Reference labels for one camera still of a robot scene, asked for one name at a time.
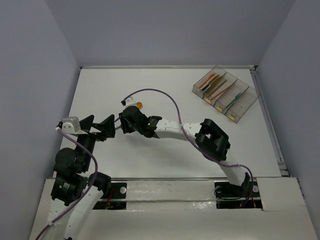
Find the gold knife dark handle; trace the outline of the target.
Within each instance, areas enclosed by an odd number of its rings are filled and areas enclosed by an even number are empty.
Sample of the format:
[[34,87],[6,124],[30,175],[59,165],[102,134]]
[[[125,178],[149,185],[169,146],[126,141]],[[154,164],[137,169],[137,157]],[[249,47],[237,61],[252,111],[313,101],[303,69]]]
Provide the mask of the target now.
[[209,82],[206,86],[204,86],[201,90],[203,92],[207,91],[211,86],[212,84],[220,77],[220,75],[215,75]]

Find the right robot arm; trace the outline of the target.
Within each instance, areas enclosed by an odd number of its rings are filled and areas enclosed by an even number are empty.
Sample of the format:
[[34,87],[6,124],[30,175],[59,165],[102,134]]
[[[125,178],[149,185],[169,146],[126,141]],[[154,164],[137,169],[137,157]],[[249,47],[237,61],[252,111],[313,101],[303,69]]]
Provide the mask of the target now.
[[249,173],[233,156],[229,136],[211,119],[206,118],[201,123],[180,123],[160,116],[147,117],[131,105],[119,114],[119,120],[124,134],[138,132],[146,138],[191,142],[206,159],[220,166],[235,196],[248,191]]

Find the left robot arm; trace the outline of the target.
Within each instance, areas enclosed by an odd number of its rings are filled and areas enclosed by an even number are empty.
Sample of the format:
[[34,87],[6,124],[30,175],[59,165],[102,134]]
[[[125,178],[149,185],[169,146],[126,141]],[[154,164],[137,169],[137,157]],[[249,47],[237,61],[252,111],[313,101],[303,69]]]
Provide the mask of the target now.
[[56,173],[51,191],[50,211],[43,231],[44,240],[75,240],[94,205],[111,191],[111,177],[98,171],[93,155],[96,142],[114,138],[115,116],[111,114],[100,123],[94,116],[80,120],[66,117],[56,131],[75,144],[55,155]]

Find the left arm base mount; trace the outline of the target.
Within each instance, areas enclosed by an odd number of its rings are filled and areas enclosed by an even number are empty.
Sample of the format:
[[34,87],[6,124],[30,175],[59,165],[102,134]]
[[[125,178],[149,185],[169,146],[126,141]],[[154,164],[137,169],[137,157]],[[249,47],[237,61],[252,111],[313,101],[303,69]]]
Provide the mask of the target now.
[[127,183],[112,182],[109,193],[105,194],[94,205],[93,210],[126,210]]

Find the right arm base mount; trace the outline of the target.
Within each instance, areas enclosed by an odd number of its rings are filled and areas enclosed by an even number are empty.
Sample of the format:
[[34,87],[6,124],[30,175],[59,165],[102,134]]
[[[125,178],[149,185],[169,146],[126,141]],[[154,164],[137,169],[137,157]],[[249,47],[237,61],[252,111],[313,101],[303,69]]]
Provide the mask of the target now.
[[260,190],[257,181],[249,183],[249,192],[234,192],[231,185],[225,181],[214,183],[214,195],[217,209],[263,209]]

